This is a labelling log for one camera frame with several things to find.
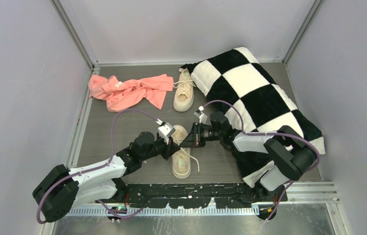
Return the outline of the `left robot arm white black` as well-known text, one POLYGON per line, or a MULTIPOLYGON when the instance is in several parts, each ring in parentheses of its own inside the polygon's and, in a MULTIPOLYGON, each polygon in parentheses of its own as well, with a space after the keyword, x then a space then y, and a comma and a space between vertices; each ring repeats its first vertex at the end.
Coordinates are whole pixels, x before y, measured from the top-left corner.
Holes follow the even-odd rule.
POLYGON ((55 222, 72 208, 99 199, 122 202, 126 196, 123 176, 139 170, 147 159, 161 155, 167 160, 180 150, 173 141, 174 132, 175 128, 159 129, 155 136, 142 132, 128 147, 88 166, 70 169, 63 164, 55 166, 32 193, 38 204, 37 221, 55 222))

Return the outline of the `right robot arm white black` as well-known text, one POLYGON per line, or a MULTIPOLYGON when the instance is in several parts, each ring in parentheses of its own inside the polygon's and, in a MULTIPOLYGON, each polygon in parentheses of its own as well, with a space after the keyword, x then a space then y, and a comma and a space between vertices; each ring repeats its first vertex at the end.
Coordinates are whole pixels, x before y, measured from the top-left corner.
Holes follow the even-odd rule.
POLYGON ((317 149, 290 126, 275 132, 244 133, 234 129, 222 112, 210 116, 210 124, 195 122, 182 148, 204 147, 208 141, 219 141, 237 161, 243 181, 255 188, 258 199, 268 201, 275 189, 288 181, 298 181, 317 161, 317 149))

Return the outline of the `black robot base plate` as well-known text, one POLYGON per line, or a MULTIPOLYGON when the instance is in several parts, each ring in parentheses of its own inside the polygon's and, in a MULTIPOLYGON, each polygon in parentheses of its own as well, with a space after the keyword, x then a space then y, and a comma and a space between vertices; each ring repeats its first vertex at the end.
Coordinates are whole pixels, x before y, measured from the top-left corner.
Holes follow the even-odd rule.
POLYGON ((245 183, 203 183, 203 184, 128 184, 104 203, 127 204, 133 208, 173 209, 206 208, 214 202, 218 209, 248 208, 253 203, 263 202, 274 205, 281 198, 284 186, 274 191, 263 187, 249 187, 245 183))

